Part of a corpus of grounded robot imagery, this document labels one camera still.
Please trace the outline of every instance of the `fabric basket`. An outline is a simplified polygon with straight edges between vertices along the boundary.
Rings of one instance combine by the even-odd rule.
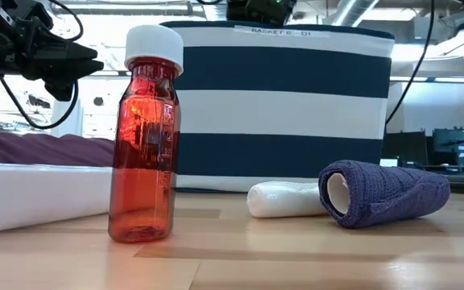
[[[316,182],[336,160],[378,164],[392,35],[353,27],[170,22],[184,39],[177,188]]]

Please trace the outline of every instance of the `bottle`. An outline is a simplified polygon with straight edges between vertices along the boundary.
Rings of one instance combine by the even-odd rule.
[[[183,72],[182,38],[144,25],[126,36],[131,82],[119,102],[109,236],[149,242],[172,230],[180,105],[173,81]]]

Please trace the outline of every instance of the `desk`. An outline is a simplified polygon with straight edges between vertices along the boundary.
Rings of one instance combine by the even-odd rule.
[[[162,242],[111,242],[106,215],[0,232],[0,289],[464,289],[464,195],[426,218],[343,230],[258,220],[243,195],[179,194]]]

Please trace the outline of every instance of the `purple fabric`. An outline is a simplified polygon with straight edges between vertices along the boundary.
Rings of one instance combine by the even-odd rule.
[[[334,173],[345,177],[350,191],[346,214],[339,213],[329,199],[327,180]],[[434,213],[450,197],[450,183],[442,175],[350,160],[334,162],[323,169],[319,186],[321,203],[330,216],[338,225],[350,229]]]
[[[0,133],[0,164],[112,167],[114,142],[76,135]]]

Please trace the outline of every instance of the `white bottle cap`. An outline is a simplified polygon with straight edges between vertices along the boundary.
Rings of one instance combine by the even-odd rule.
[[[126,35],[125,66],[138,57],[157,57],[171,61],[178,70],[184,71],[184,41],[173,29],[160,25],[141,25]]]

